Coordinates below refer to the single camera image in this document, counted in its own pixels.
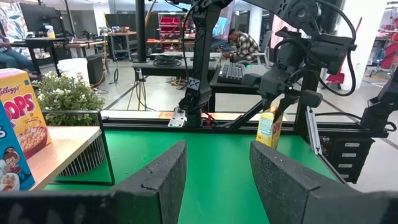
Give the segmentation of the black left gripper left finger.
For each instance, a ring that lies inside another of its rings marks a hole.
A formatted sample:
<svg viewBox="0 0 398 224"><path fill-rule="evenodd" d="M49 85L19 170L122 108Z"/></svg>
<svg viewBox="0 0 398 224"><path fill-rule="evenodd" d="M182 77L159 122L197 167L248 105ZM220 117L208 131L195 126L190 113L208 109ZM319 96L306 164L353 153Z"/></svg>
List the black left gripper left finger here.
<svg viewBox="0 0 398 224"><path fill-rule="evenodd" d="M178 141L109 190L0 193L0 224L177 224L186 176Z"/></svg>

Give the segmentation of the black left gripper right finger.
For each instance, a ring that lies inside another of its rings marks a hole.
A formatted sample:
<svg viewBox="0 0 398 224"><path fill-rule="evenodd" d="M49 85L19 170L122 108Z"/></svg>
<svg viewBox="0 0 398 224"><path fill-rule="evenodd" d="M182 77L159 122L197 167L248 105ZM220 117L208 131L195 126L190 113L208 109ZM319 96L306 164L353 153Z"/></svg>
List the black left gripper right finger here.
<svg viewBox="0 0 398 224"><path fill-rule="evenodd" d="M398 224L398 192L357 191L258 141L249 158L270 224Z"/></svg>

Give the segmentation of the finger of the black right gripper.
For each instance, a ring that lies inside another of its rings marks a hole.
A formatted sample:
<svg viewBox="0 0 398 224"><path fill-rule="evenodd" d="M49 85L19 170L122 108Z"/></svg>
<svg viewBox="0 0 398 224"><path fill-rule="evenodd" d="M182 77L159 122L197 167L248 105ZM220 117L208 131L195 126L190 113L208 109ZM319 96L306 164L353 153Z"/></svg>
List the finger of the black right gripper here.
<svg viewBox="0 0 398 224"><path fill-rule="evenodd" d="M283 99L280 100L280 103L277 107L274 116L274 122L276 122L279 118L283 117L284 111L292 104L297 102L297 96L294 95L285 95Z"/></svg>
<svg viewBox="0 0 398 224"><path fill-rule="evenodd" d="M264 111L268 110L271 107L272 102L274 101L274 96L270 93L266 93L262 96L262 109Z"/></svg>

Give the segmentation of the yellow Corn Pops cereal box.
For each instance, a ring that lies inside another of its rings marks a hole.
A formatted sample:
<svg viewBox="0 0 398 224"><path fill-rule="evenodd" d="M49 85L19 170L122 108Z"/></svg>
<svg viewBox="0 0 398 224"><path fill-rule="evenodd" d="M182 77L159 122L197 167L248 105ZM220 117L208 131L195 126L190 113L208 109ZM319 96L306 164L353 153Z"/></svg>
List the yellow Corn Pops cereal box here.
<svg viewBox="0 0 398 224"><path fill-rule="evenodd" d="M277 105L272 105L268 110L261 114L256 134L257 141L273 149L277 149L282 129L283 116L281 115L276 118L277 109Z"/></svg>
<svg viewBox="0 0 398 224"><path fill-rule="evenodd" d="M27 159L51 143L27 72L16 68L0 69L0 101Z"/></svg>

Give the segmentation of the blue Rice Krispies cereal box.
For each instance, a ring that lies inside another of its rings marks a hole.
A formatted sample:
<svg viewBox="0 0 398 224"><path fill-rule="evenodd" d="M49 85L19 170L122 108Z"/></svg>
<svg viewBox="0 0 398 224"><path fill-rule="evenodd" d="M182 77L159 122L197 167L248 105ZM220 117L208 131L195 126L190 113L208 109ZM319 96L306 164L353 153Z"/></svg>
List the blue Rice Krispies cereal box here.
<svg viewBox="0 0 398 224"><path fill-rule="evenodd" d="M0 101L0 192L29 190L34 184L34 177Z"/></svg>

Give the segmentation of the grey chair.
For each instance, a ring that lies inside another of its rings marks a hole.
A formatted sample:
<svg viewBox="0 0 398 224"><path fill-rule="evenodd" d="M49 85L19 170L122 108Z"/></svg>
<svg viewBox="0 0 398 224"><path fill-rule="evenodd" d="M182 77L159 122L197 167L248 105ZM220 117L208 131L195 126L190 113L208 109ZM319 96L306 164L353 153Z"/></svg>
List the grey chair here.
<svg viewBox="0 0 398 224"><path fill-rule="evenodd" d="M264 63L266 67L270 67L271 65L269 60L269 51L270 51L269 43L271 41L271 35L272 35L271 30L266 31L266 33L263 36L260 52L254 54L254 56L256 56L257 63L259 65Z"/></svg>

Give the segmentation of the black keyboard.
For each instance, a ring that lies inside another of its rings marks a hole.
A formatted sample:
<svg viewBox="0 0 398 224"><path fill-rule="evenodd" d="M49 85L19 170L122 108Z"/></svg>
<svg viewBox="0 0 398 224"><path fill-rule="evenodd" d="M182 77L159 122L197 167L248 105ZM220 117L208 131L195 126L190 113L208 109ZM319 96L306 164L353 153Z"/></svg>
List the black keyboard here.
<svg viewBox="0 0 398 224"><path fill-rule="evenodd" d="M218 75L218 82L241 84L245 68L243 64L225 63Z"/></svg>

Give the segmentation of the person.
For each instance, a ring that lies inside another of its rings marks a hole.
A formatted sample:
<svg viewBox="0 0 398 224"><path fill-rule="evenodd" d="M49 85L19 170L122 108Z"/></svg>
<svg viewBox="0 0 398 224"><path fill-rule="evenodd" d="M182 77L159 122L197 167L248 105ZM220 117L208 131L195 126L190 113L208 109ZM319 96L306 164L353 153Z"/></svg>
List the person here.
<svg viewBox="0 0 398 224"><path fill-rule="evenodd" d="M260 47L256 41L247 33L241 32L237 29L231 29L228 34L229 42L236 46L236 50L223 54L225 59L230 62L248 61L255 62L256 56L254 54L260 52Z"/></svg>
<svg viewBox="0 0 398 224"><path fill-rule="evenodd" d="M33 63L22 54L12 49L9 39L0 34L0 63L5 63L7 68L26 69L35 73Z"/></svg>

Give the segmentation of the black drawer unit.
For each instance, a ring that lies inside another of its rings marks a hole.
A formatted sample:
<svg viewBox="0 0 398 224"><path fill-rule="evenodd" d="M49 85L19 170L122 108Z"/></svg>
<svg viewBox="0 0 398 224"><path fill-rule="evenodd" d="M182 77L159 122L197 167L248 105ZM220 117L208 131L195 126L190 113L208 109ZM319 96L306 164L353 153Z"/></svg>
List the black drawer unit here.
<svg viewBox="0 0 398 224"><path fill-rule="evenodd" d="M374 142L372 138L336 138L328 160L346 182L356 184Z"/></svg>

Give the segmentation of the grey desk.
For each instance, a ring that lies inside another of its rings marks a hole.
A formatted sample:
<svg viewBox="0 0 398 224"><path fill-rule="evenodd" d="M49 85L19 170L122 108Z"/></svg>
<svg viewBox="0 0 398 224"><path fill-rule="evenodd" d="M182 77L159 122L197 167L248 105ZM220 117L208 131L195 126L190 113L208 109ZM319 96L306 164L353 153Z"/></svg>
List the grey desk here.
<svg viewBox="0 0 398 224"><path fill-rule="evenodd" d="M209 61L207 78L211 80L215 72L219 72L221 63L221 53L212 52L210 58L213 60ZM153 60L148 62L139 63L134 62L132 68L138 72L141 71L143 76L160 76L160 77L185 77L185 63L184 60L180 60L181 64L175 67L156 66L153 64Z"/></svg>

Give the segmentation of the red storage bin rack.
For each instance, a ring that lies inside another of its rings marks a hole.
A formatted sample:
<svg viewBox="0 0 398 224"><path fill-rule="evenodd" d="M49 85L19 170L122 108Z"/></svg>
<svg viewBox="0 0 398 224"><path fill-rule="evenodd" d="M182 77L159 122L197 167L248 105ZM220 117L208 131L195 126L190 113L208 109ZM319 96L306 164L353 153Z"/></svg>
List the red storage bin rack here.
<svg viewBox="0 0 398 224"><path fill-rule="evenodd" d="M185 30L183 17L161 17L159 21L160 45L164 49L176 49L180 47L180 39Z"/></svg>

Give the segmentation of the green plant in ribbed planter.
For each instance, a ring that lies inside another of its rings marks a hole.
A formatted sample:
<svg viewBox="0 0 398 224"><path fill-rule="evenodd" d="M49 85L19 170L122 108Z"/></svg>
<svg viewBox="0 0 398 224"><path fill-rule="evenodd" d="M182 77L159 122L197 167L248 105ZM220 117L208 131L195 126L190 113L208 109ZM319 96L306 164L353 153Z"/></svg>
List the green plant in ribbed planter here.
<svg viewBox="0 0 398 224"><path fill-rule="evenodd" d="M104 99L81 77L48 72L32 82L45 121L50 126L99 126ZM104 140L98 136L66 169L61 177L89 172L106 158Z"/></svg>

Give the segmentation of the black box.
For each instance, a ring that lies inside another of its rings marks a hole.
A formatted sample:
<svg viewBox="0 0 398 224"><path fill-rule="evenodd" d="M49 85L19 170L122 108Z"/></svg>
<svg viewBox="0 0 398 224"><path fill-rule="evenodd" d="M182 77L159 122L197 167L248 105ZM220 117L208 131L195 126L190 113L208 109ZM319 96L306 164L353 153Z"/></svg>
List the black box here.
<svg viewBox="0 0 398 224"><path fill-rule="evenodd" d="M103 79L103 61L100 54L88 55L87 59L87 70L89 83L93 86L97 86L102 82Z"/></svg>

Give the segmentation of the white bin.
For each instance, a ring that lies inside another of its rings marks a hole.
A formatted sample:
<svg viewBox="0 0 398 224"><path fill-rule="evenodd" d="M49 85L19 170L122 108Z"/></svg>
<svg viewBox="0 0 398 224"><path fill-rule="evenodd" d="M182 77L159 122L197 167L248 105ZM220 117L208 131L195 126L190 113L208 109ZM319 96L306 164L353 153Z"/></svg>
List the white bin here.
<svg viewBox="0 0 398 224"><path fill-rule="evenodd" d="M60 73L67 77L82 78L86 83L90 83L86 58L72 58L60 60L57 68Z"/></svg>

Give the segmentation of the black pole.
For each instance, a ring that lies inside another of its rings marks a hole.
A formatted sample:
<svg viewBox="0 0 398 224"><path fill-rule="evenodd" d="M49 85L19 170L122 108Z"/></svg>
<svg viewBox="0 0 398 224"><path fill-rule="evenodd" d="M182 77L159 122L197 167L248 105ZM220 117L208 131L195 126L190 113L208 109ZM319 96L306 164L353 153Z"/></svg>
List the black pole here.
<svg viewBox="0 0 398 224"><path fill-rule="evenodd" d="M138 62L146 62L145 0L136 0L136 35Z"/></svg>

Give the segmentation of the wooden desk with black legs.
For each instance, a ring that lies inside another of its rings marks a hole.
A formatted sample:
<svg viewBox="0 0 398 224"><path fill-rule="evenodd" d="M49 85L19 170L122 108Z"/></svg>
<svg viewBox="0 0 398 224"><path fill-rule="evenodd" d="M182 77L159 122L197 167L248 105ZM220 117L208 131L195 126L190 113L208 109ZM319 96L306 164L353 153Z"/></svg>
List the wooden desk with black legs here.
<svg viewBox="0 0 398 224"><path fill-rule="evenodd" d="M31 61L35 67L35 69L40 72L39 64L35 57L34 49L49 49L50 55L53 58L53 64L55 65L55 71L58 76L61 75L60 70L57 67L58 64L58 55L56 53L56 49L81 49L82 54L86 57L85 49L89 49L90 47L94 47L95 45L103 44L105 45L105 41L95 41L95 40L82 40L77 42L69 42L67 38L48 38L48 37L35 37L35 38L26 38L22 41L16 41L11 43L11 47L24 47L28 48L29 55L31 57Z"/></svg>

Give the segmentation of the black monitor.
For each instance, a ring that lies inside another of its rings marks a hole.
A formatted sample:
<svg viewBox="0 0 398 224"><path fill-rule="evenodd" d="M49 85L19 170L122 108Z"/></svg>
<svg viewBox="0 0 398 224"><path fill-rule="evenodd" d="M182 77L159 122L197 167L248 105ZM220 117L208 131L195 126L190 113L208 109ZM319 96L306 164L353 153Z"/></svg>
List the black monitor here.
<svg viewBox="0 0 398 224"><path fill-rule="evenodd" d="M40 6L34 4L20 4L22 14L29 32L47 33L53 28L56 37L63 37L63 22L61 13L54 7Z"/></svg>

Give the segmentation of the black rig frame post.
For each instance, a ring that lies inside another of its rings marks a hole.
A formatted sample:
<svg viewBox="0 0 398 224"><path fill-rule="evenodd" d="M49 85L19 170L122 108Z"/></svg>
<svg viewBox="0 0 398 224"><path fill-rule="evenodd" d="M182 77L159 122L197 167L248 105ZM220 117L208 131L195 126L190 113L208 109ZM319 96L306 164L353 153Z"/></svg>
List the black rig frame post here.
<svg viewBox="0 0 398 224"><path fill-rule="evenodd" d="M319 75L319 70L310 70L309 72L304 73L300 90L313 90L317 92ZM303 139L307 140L308 128L305 112L306 106L302 103L302 97L300 97L295 117L294 131L296 131Z"/></svg>

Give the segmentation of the silver aluminium rail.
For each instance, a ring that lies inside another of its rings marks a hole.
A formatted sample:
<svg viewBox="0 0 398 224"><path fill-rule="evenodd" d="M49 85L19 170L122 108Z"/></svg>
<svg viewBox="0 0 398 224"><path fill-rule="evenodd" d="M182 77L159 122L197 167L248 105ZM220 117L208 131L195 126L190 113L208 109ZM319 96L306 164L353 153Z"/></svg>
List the silver aluminium rail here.
<svg viewBox="0 0 398 224"><path fill-rule="evenodd" d="M313 109L308 106L306 108L305 115L311 148L314 151L315 155L322 155L322 147L318 133L317 121Z"/></svg>

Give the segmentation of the white metal mounting bracket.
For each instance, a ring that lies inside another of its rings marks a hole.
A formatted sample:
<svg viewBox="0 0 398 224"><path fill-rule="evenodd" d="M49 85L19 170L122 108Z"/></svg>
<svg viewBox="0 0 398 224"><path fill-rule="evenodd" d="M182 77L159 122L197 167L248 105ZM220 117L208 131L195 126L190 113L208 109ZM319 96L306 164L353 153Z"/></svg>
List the white metal mounting bracket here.
<svg viewBox="0 0 398 224"><path fill-rule="evenodd" d="M168 127L169 128L182 128L187 121L185 116L185 111L181 110L178 106L174 108L172 117L169 120Z"/></svg>

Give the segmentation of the wooden shelf with black frame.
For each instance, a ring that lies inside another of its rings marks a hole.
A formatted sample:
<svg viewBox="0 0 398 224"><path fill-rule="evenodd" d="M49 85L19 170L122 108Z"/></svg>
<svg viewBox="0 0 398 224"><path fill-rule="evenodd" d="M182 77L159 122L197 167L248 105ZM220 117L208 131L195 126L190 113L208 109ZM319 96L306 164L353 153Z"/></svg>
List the wooden shelf with black frame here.
<svg viewBox="0 0 398 224"><path fill-rule="evenodd" d="M104 133L103 119L99 110L43 110L44 115L88 114L95 117L94 126L49 126L52 142L27 160L35 184L31 190L42 190L49 184L76 184L113 186L115 178L109 149ZM104 156L108 165L110 181L57 180L56 177L67 168L83 151L98 138L102 139Z"/></svg>

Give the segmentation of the black equipment mount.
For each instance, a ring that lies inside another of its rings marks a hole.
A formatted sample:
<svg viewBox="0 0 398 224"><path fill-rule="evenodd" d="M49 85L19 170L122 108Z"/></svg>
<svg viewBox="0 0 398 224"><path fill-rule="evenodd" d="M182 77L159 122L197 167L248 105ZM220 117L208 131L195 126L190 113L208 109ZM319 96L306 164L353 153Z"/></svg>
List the black equipment mount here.
<svg viewBox="0 0 398 224"><path fill-rule="evenodd" d="M389 115L394 111L398 111L398 67L380 93L368 100L368 107L365 108L359 124L373 132L394 132L398 127L388 121Z"/></svg>

